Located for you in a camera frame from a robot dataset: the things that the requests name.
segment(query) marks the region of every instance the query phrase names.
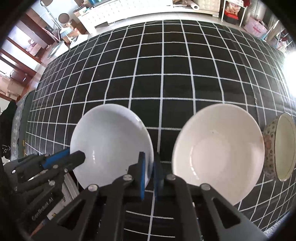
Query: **pink item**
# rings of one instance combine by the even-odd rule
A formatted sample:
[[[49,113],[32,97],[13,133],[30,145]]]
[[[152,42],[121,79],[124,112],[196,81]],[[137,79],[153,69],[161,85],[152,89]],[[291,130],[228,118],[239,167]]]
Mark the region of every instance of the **pink item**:
[[[258,38],[261,38],[267,32],[267,29],[261,23],[259,23],[257,20],[253,18],[249,18],[249,21],[244,26],[244,29],[248,33]]]

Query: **metal bolt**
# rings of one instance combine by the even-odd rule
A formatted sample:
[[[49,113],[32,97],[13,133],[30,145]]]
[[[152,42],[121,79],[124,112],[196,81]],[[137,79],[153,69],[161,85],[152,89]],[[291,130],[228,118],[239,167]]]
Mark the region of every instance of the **metal bolt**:
[[[209,191],[211,189],[211,186],[207,183],[203,183],[201,186],[202,190]]]
[[[123,176],[123,179],[124,179],[125,181],[130,181],[130,180],[133,179],[133,176],[132,176],[132,175],[129,175],[129,174],[125,174],[125,175]]]
[[[168,174],[167,179],[170,181],[174,181],[174,180],[176,180],[176,176],[174,174]]]
[[[87,189],[91,192],[95,192],[96,190],[98,190],[98,186],[96,184],[91,184],[88,186]]]
[[[50,185],[50,186],[54,186],[54,185],[55,185],[55,181],[54,181],[54,180],[51,180],[51,181],[49,182],[49,185]]]

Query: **grid tablecloth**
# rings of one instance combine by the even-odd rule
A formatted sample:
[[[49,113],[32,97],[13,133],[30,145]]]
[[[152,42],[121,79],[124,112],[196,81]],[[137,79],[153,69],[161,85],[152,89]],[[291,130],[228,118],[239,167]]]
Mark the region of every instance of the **grid tablecloth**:
[[[176,138],[186,121],[215,103],[247,110],[261,130],[283,112],[296,117],[283,77],[284,56],[265,42],[219,24],[164,20],[122,27],[89,39],[49,64],[35,92],[26,153],[69,147],[79,119],[116,103],[146,125],[164,168],[171,168]],[[296,173],[281,183],[261,174],[235,205],[266,230],[291,208]],[[128,205],[125,240],[175,237],[173,204],[145,200]]]

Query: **bowl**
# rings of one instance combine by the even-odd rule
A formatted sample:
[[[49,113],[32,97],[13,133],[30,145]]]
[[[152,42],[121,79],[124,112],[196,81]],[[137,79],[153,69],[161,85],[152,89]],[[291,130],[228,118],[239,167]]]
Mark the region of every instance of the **bowl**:
[[[270,178],[286,181],[296,162],[296,127],[288,113],[277,116],[263,130],[265,159],[263,171]]]
[[[97,106],[87,112],[74,129],[70,153],[85,153],[85,161],[74,169],[83,188],[90,184],[104,186],[127,173],[145,152],[145,186],[153,168],[153,146],[141,119],[117,104]]]
[[[214,104],[182,128],[172,169],[189,184],[210,184],[235,205],[257,183],[263,162],[263,137],[254,118],[236,105]]]

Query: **beige bowl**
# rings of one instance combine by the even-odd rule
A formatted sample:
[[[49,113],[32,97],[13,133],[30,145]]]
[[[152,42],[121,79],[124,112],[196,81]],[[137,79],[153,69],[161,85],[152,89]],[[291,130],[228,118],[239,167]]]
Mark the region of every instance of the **beige bowl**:
[[[270,178],[286,181],[296,162],[296,127],[288,113],[277,116],[263,130],[265,145],[264,174]]]

